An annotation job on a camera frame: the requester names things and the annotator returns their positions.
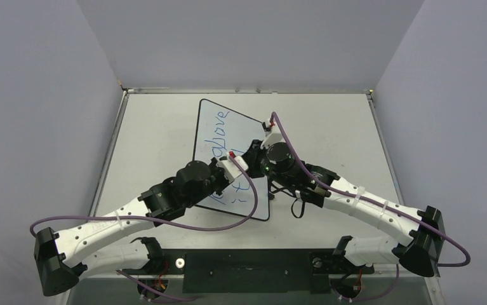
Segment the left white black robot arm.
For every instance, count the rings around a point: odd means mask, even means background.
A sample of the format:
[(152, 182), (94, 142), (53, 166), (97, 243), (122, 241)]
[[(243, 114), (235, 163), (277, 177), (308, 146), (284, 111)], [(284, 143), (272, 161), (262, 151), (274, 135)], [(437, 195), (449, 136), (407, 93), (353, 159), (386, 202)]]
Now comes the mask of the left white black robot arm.
[(248, 165), (240, 156), (191, 161), (175, 176), (150, 187), (121, 208), (82, 225), (35, 233), (34, 259), (45, 296), (61, 294), (91, 270), (86, 258), (120, 239), (175, 220), (213, 193), (221, 194)]

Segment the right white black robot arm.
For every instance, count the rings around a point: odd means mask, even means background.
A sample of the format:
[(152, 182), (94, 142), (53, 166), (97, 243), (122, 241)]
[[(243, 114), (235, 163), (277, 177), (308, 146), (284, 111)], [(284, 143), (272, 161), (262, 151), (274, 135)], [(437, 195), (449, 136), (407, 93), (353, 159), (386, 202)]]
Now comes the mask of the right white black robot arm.
[(367, 264), (400, 264), (424, 277), (437, 275), (444, 244), (444, 224), (439, 209), (420, 210), (385, 200), (350, 183), (331, 170), (297, 162), (284, 142), (268, 149), (253, 140), (243, 154), (252, 178), (270, 181), (298, 194), (304, 203), (347, 214), (384, 233), (381, 238), (344, 236), (332, 254), (340, 271)]

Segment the black framed whiteboard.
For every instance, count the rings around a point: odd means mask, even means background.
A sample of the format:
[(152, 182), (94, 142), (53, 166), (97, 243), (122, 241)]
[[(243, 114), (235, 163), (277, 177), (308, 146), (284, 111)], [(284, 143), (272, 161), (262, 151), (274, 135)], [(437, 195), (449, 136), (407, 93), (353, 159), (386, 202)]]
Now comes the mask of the black framed whiteboard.
[[(209, 163), (229, 152), (243, 155), (255, 139), (263, 139), (262, 123), (245, 114), (207, 99), (199, 102), (193, 159)], [(221, 194), (212, 194), (198, 207), (246, 217), (254, 207), (250, 183), (238, 177)]]

